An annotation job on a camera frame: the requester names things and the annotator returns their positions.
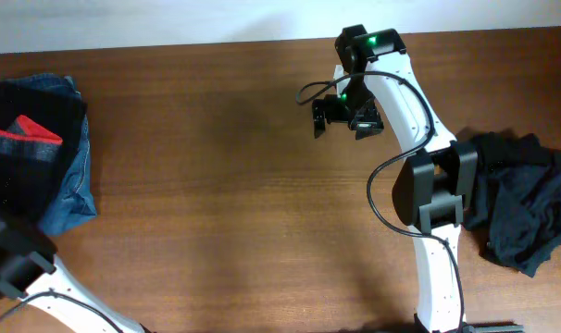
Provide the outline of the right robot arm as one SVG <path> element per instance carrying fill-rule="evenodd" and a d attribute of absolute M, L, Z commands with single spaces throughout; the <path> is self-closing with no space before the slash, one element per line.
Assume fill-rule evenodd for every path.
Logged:
<path fill-rule="evenodd" d="M 421 332 L 467 332 L 457 245 L 468 208 L 478 153 L 459 142 L 433 111 L 394 29 L 368 32 L 355 25 L 334 43 L 341 60 L 334 78 L 308 98 L 314 135 L 343 123 L 357 139 L 380 134 L 385 115 L 401 153 L 370 175 L 403 162 L 393 185 L 393 207 L 403 223 L 394 232 L 412 238 L 418 269 L 415 324 Z"/>

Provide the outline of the black leggings red waistband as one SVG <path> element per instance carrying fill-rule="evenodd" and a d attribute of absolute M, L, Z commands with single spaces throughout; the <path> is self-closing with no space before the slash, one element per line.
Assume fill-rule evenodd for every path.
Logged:
<path fill-rule="evenodd" d="M 60 136 L 23 115 L 0 129 L 0 212 L 40 218 L 62 144 Z"/>

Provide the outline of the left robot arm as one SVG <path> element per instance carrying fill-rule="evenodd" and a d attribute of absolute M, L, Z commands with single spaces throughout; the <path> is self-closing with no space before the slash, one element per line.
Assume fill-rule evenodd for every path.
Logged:
<path fill-rule="evenodd" d="M 0 214 L 0 300 L 4 298 L 19 304 L 0 314 L 0 322 L 30 305 L 78 333 L 148 330 L 83 287 L 44 234 L 15 217 Z"/>

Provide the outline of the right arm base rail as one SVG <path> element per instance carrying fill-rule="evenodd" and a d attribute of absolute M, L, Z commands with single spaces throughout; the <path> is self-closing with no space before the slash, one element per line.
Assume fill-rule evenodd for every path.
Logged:
<path fill-rule="evenodd" d="M 517 324 L 475 324 L 465 325 L 462 333 L 525 333 L 525 328 Z"/>

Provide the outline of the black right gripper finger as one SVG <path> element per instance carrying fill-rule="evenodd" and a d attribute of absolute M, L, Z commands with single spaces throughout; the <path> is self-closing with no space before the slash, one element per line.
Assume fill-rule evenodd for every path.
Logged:
<path fill-rule="evenodd" d="M 316 99 L 312 102 L 311 111 L 314 126 L 314 138 L 318 139 L 326 130 L 326 102 L 323 99 Z"/>
<path fill-rule="evenodd" d="M 362 140 L 368 137 L 379 135 L 383 132 L 384 125 L 379 122 L 358 122 L 355 126 L 355 138 Z"/>

